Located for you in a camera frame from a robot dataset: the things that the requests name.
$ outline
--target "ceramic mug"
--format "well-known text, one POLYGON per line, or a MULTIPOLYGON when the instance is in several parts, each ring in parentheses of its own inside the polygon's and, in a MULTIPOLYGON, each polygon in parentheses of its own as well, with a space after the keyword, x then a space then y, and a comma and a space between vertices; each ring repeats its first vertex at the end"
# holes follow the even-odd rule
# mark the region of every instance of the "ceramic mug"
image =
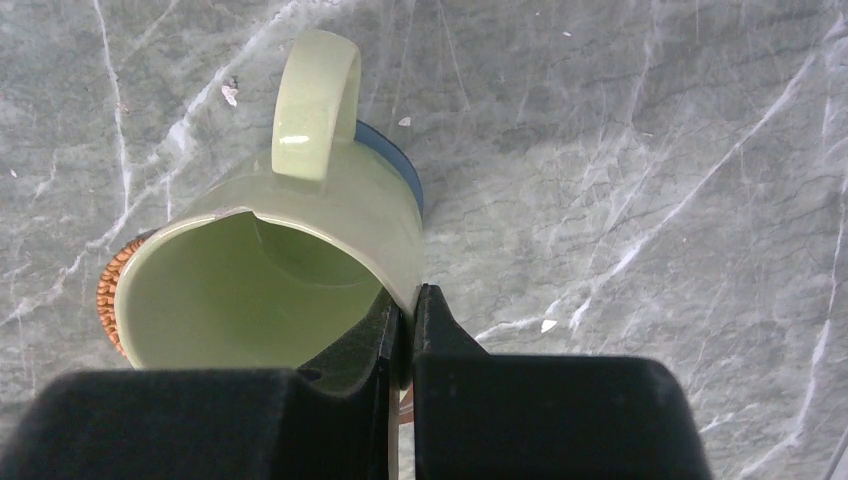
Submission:
POLYGON ((357 122, 359 80, 352 42, 298 37, 270 155, 199 197, 120 271, 114 314, 134 367, 296 368, 359 322, 382 288, 412 318, 420 183, 394 145, 357 122))

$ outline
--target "white marble vein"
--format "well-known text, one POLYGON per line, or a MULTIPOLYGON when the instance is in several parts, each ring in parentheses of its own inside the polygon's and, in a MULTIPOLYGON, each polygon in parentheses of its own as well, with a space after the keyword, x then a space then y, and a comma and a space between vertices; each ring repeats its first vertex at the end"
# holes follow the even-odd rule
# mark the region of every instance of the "white marble vein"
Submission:
POLYGON ((813 349, 813 355, 810 359, 810 378, 807 383, 807 389, 804 393, 804 402, 801 404, 801 408, 795 416, 795 422, 792 430, 786 434, 783 440, 768 449, 758 458, 746 464, 742 468, 742 471, 739 472, 739 475, 736 476, 737 479, 748 478, 752 473, 760 469, 766 462, 771 460, 782 450, 797 446, 799 437, 804 433, 804 422, 807 420, 807 414, 809 413, 810 405, 812 405, 813 402, 813 395, 816 393, 816 367, 824 356, 824 350, 827 346, 828 336, 830 334, 830 324, 830 320, 827 320, 824 323, 824 327, 822 327, 821 333, 819 333, 819 341, 813 349))
POLYGON ((47 189, 49 189, 53 185, 53 182, 55 180, 56 180, 56 160, 54 158, 53 164, 50 166, 50 177, 47 180, 38 182, 38 185, 35 186, 35 195, 33 196, 32 200, 33 201, 37 200, 38 197, 40 197, 42 193, 47 191, 47 189))
MULTIPOLYGON (((786 89, 783 93, 775 100, 775 102, 766 110, 765 114, 762 118, 751 128, 745 135, 742 136, 733 147, 719 159, 712 168, 707 171, 704 177, 698 182, 695 187, 689 191, 688 194, 678 202, 674 208, 672 208, 665 217, 653 228, 649 229, 644 235, 635 240, 622 254, 621 259, 618 263, 607 273, 596 276, 595 280, 592 281, 591 284, 591 295, 586 298, 586 300, 578 307, 574 313, 572 313, 571 319, 569 320, 569 327, 574 329, 580 326, 580 322, 583 318, 583 314, 589 308, 592 303, 592 298, 595 293, 606 285, 607 282, 610 281, 613 277, 617 276, 621 272, 623 272, 630 263, 642 252, 642 248, 651 240, 653 240, 657 234, 666 226, 668 223, 680 213, 698 194, 698 192, 704 187, 704 185, 712 179, 713 175, 722 168, 727 162, 733 158, 733 156, 739 151, 739 149, 747 142, 751 137, 756 135, 756 133, 766 124, 774 115, 780 112, 788 102, 795 96, 798 90, 798 84, 801 79, 806 74, 807 70, 812 65, 813 60, 815 59, 814 55, 809 55, 804 63, 801 65, 801 68, 795 74, 795 76, 789 81, 786 86, 786 89)), ((571 292, 567 292, 565 295, 560 296, 546 309, 546 315, 550 315, 556 311, 556 307, 559 306, 560 302, 565 298, 566 295, 569 295, 571 292)))
POLYGON ((180 0, 171 0, 165 11, 162 12, 161 15, 156 17, 156 20, 154 20, 153 23, 148 25, 144 32, 139 35, 139 37, 133 42, 132 50, 130 50, 130 52, 126 55, 126 58, 133 56, 133 54, 135 54, 147 44, 147 41, 148 39, 150 39, 150 36, 153 34, 153 32, 156 31, 157 28, 159 28, 159 24, 162 23, 162 21, 165 20, 165 18, 170 15, 171 12, 174 11, 174 7, 176 7, 178 3, 180 3, 180 0))
POLYGON ((121 89, 118 87, 118 75, 112 66, 112 54, 109 52, 109 39, 106 33, 106 20, 103 18, 103 12, 100 10, 100 1, 92 0, 92 3, 94 5, 94 11, 97 12, 97 20, 100 22, 100 34, 103 37, 103 60, 106 64, 106 72, 109 74, 109 83, 112 84, 112 94, 115 96, 115 130, 117 131, 118 165, 121 168, 121 181, 124 185, 124 212, 126 212, 130 204, 132 170, 130 169, 129 159, 127 158, 127 141, 124 138, 124 130, 121 126, 121 117, 123 116, 121 89))
POLYGON ((436 0, 436 6, 439 8, 439 17, 442 20, 442 26, 445 27, 445 38, 448 42, 448 49, 451 53, 451 62, 453 62, 453 69, 456 72, 456 80, 459 82, 459 90, 462 92, 462 99, 465 101, 465 109, 471 110, 471 102, 468 100, 468 92, 465 91, 465 87, 462 85, 462 73, 459 71, 459 63, 456 61, 456 49, 453 46, 453 40, 451 39, 450 27, 448 27, 448 19, 445 17, 445 9, 442 6, 441 0, 436 0))

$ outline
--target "mug handle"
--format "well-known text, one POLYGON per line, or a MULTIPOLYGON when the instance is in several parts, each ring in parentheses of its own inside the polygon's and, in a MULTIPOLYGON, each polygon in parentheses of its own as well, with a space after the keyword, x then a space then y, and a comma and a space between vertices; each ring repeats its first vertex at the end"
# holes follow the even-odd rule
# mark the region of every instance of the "mug handle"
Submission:
POLYGON ((271 170, 323 183, 333 142, 353 142, 362 71, 350 40, 310 30, 294 42, 277 106, 271 170))

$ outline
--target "white speck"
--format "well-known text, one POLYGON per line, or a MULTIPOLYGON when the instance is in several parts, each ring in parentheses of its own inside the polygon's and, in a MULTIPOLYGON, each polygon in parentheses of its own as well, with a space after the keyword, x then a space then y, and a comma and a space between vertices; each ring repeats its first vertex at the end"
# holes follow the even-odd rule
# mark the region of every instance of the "white speck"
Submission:
POLYGON ((227 100, 227 103, 229 103, 233 107, 238 106, 238 101, 236 101, 238 88, 233 88, 229 85, 221 85, 221 93, 224 95, 224 98, 227 100))
POLYGON ((309 135, 288 135, 280 139, 282 145, 295 145, 309 141, 309 135))
POLYGON ((554 328, 557 324, 556 320, 544 320, 542 322, 542 333, 547 332, 548 330, 554 328))

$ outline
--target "small debris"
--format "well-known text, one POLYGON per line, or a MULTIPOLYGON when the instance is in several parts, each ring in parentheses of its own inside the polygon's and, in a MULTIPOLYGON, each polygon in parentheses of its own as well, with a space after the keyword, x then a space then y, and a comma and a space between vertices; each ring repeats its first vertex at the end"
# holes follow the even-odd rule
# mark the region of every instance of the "small debris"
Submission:
POLYGON ((227 84, 221 85, 221 94, 224 95, 224 99, 227 100, 227 103, 229 103, 231 106, 238 106, 238 101, 236 100, 238 88, 231 87, 227 84))
POLYGON ((556 320, 545 320, 542 322, 542 333, 554 328, 557 324, 556 320))

